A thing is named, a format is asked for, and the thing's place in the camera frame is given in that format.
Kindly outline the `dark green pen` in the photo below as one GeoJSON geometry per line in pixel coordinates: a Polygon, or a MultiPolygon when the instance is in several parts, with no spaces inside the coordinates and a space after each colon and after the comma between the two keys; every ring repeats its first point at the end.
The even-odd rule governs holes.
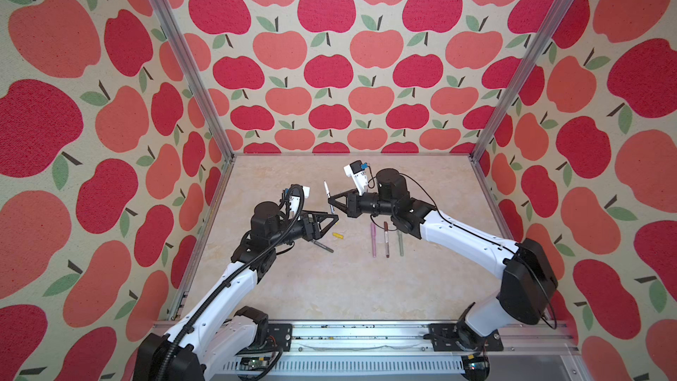
{"type": "Polygon", "coordinates": [[[334,253],[334,250],[332,248],[320,243],[319,241],[314,241],[313,243],[315,246],[321,248],[322,250],[325,250],[326,252],[334,253]]]}

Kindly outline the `pink pen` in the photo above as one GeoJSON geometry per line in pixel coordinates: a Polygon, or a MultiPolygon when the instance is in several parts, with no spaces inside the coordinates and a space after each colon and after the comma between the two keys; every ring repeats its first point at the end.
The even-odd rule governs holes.
{"type": "Polygon", "coordinates": [[[370,223],[370,244],[372,258],[377,257],[377,226],[374,222],[370,223]]]}

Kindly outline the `white pen brown end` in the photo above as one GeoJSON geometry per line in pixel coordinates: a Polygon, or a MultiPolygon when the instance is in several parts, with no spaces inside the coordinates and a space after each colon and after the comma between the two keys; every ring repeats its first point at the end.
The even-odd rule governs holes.
{"type": "Polygon", "coordinates": [[[389,224],[388,224],[388,222],[384,222],[384,253],[385,253],[386,259],[389,259],[391,254],[390,254],[389,224]]]}

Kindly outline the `light green pen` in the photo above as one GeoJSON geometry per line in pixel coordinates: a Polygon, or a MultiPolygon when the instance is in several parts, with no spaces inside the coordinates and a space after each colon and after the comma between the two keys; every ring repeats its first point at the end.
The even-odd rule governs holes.
{"type": "Polygon", "coordinates": [[[400,230],[397,230],[397,237],[398,237],[398,254],[400,254],[400,257],[404,257],[405,256],[404,236],[400,230]]]}

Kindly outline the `white pen yellow end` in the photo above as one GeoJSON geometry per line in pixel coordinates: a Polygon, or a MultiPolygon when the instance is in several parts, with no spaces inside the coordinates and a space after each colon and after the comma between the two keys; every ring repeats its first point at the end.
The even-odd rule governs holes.
{"type": "Polygon", "coordinates": [[[330,201],[330,199],[331,199],[331,192],[330,192],[328,183],[327,183],[326,181],[324,181],[324,190],[325,190],[326,197],[327,197],[327,199],[328,199],[328,205],[329,205],[329,208],[330,208],[330,212],[331,212],[331,214],[336,214],[336,213],[335,213],[334,206],[333,206],[333,204],[332,204],[331,201],[330,201]]]}

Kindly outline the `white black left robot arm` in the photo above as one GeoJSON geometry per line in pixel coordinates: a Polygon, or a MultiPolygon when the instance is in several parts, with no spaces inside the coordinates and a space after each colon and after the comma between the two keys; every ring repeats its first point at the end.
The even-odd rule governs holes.
{"type": "Polygon", "coordinates": [[[261,310],[238,305],[273,265],[282,244],[298,239],[314,242],[325,236],[338,215],[304,211],[303,198],[282,205],[258,204],[230,264],[209,293],[164,335],[151,333],[139,346],[135,380],[211,380],[245,351],[269,353],[271,361],[254,370],[259,380],[280,360],[282,344],[268,343],[268,316],[261,310]]]}

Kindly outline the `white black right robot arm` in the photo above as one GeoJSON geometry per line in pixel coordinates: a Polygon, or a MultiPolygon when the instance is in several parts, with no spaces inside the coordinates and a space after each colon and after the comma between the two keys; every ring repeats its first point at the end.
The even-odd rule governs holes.
{"type": "Polygon", "coordinates": [[[410,176],[396,169],[367,176],[365,169],[360,161],[345,166],[355,187],[329,197],[334,209],[349,218],[388,216],[399,231],[452,250],[500,280],[499,290],[469,305],[456,322],[453,337],[462,349],[480,349],[510,324],[535,326],[553,310],[558,280],[538,242],[492,236],[443,213],[433,199],[414,198],[407,186],[410,176]]]}

